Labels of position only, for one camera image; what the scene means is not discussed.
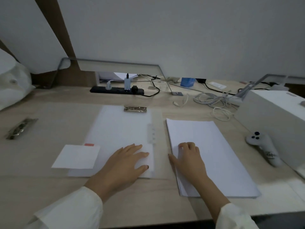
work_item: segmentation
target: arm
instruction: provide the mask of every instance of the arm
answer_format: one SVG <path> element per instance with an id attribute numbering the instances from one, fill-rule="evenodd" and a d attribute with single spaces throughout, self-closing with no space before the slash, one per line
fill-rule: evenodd
<path id="1" fill-rule="evenodd" d="M 181 143 L 180 160 L 169 154 L 170 161 L 196 188 L 216 223 L 216 228 L 257 228 L 251 217 L 234 206 L 208 177 L 199 148 L 193 142 Z"/>
<path id="2" fill-rule="evenodd" d="M 104 167 L 79 190 L 36 212 L 25 229 L 98 228 L 102 205 L 109 197 L 132 185 L 148 169 L 135 164 L 149 153 L 136 153 L 142 145 L 117 150 Z"/>

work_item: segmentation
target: light wood tabletop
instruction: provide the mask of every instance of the light wood tabletop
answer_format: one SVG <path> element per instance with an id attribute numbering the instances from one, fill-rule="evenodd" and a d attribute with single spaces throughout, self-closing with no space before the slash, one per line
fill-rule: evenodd
<path id="1" fill-rule="evenodd" d="M 235 81 L 215 81 L 226 85 L 224 91 L 231 90 L 231 93 L 236 93 L 238 88 L 245 86 Z M 132 84 L 144 88 L 146 95 L 156 92 L 148 89 L 151 86 L 149 82 Z M 267 87 L 265 84 L 260 85 L 261 88 Z M 124 85 L 114 82 L 112 86 Z M 231 198 L 232 203 L 242 207 L 250 215 L 305 211 L 305 197 L 302 195 L 305 193 L 304 180 L 285 164 L 279 168 L 270 166 L 254 147 L 246 144 L 244 138 L 249 131 L 234 117 L 226 122 L 217 120 L 211 115 L 212 108 L 193 101 L 193 97 L 200 92 L 171 86 L 173 91 L 190 95 L 183 108 L 177 107 L 173 105 L 173 101 L 181 104 L 185 96 L 171 95 L 168 87 L 162 83 L 156 83 L 156 86 L 161 88 L 161 92 L 151 98 L 90 93 L 90 88 L 81 87 L 37 89 L 19 103 L 0 111 L 0 136 L 3 137 L 15 124 L 35 113 L 45 102 L 139 105 L 161 109 L 164 119 L 214 121 L 262 193 L 257 199 Z M 193 88 L 214 93 L 199 83 L 195 83 Z M 170 141 L 168 135 L 166 136 L 167 149 L 170 153 Z M 86 178 L 68 177 L 0 176 L 0 227 L 23 227 L 34 212 L 77 190 L 86 180 Z M 101 228 L 211 219 L 201 199 L 179 196 L 174 178 L 138 179 L 131 187 L 112 196 L 103 208 Z"/>

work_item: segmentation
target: person's left hand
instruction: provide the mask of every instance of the person's left hand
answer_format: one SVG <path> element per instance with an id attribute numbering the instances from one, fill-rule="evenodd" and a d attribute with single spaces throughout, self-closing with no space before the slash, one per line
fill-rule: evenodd
<path id="1" fill-rule="evenodd" d="M 146 158 L 149 153 L 136 153 L 142 145 L 129 145 L 117 150 L 106 162 L 104 167 L 89 178 L 85 187 L 94 191 L 105 202 L 117 191 L 131 186 L 137 178 L 149 167 L 142 165 L 135 169 L 135 164 L 141 158 Z"/>

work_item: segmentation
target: game controller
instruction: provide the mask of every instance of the game controller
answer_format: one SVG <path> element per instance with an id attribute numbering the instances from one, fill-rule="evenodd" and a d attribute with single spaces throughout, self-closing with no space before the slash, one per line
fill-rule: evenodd
<path id="1" fill-rule="evenodd" d="M 264 152 L 264 155 L 268 159 L 269 163 L 274 167 L 278 167 L 283 164 L 268 134 L 255 132 L 254 134 L 246 137 L 246 142 L 250 145 L 259 146 Z"/>

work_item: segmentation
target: white sleeve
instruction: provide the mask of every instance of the white sleeve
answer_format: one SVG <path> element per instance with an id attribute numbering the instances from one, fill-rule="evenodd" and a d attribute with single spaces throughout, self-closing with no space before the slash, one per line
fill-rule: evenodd
<path id="1" fill-rule="evenodd" d="M 243 209 L 229 203 L 220 210 L 215 229 L 258 229 Z"/>
<path id="2" fill-rule="evenodd" d="M 25 229 L 97 229 L 102 214 L 101 198 L 82 187 L 36 212 Z"/>

